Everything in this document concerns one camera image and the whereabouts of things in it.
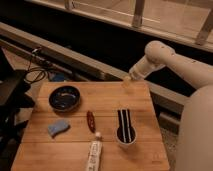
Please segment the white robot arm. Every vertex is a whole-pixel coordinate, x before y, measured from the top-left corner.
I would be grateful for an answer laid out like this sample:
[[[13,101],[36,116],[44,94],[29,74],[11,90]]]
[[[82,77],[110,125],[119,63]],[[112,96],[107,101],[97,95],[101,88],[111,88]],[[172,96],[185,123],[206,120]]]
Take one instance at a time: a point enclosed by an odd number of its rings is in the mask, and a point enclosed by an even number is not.
[[[174,171],[213,171],[213,66],[178,54],[161,41],[151,41],[124,77],[127,84],[144,80],[164,67],[188,90],[179,126]]]

